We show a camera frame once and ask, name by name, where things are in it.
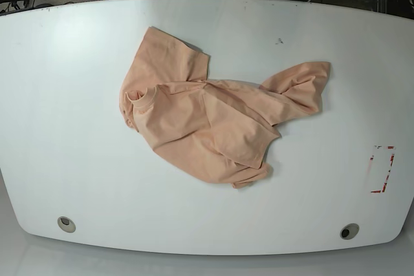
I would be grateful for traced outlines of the peach orange T-shirt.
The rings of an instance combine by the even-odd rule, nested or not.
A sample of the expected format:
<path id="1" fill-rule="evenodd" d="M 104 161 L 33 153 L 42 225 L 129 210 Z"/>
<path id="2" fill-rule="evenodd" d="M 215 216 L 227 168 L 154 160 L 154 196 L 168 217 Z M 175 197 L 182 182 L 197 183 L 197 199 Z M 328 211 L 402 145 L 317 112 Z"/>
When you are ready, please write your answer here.
<path id="1" fill-rule="evenodd" d="M 149 27 L 119 95 L 128 127 L 165 161 L 213 184 L 242 188 L 272 171 L 277 125 L 316 114 L 328 62 L 306 62 L 258 86 L 208 78 L 209 56 Z"/>

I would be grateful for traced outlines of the red tape rectangle marking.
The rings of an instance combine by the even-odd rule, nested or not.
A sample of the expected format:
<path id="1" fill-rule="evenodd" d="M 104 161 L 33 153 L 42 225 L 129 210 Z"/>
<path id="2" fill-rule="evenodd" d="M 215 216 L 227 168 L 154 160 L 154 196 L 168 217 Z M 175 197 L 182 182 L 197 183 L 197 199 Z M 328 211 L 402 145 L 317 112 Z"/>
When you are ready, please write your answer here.
<path id="1" fill-rule="evenodd" d="M 375 145 L 369 160 L 368 190 L 372 194 L 384 193 L 395 157 L 395 146 Z"/>

